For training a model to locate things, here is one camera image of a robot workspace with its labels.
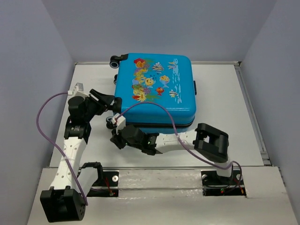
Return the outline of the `blue hard-shell suitcase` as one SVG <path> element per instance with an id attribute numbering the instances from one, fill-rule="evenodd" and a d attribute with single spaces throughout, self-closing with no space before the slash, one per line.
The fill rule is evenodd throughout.
<path id="1" fill-rule="evenodd" d="M 148 133 L 188 130 L 196 115 L 196 87 L 191 60 L 183 55 L 128 53 L 113 55 L 109 63 L 116 98 L 113 113 L 127 125 Z"/>

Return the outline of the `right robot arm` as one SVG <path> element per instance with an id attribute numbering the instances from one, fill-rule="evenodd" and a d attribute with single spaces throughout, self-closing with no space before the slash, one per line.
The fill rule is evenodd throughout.
<path id="1" fill-rule="evenodd" d="M 205 123 L 199 123 L 195 130 L 174 133 L 145 133 L 127 125 L 112 130 L 110 139 L 118 149 L 126 146 L 154 156 L 170 151 L 186 150 L 195 158 L 216 168 L 216 179 L 226 184 L 233 179 L 233 162 L 229 158 L 229 135 Z"/>

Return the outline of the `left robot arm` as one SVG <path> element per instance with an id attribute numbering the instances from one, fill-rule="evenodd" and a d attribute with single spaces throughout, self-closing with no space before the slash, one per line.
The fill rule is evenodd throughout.
<path id="1" fill-rule="evenodd" d="M 81 157 L 91 133 L 90 122 L 96 115 L 107 111 L 114 96 L 90 90 L 85 94 L 80 90 L 68 90 L 62 93 L 71 98 L 68 101 L 69 117 L 64 131 L 63 147 L 41 131 L 61 154 L 61 160 L 47 190 L 43 190 L 40 201 L 48 222 L 81 221 L 88 206 L 87 195 L 93 185 L 102 182 L 109 186 L 100 162 L 80 164 Z"/>

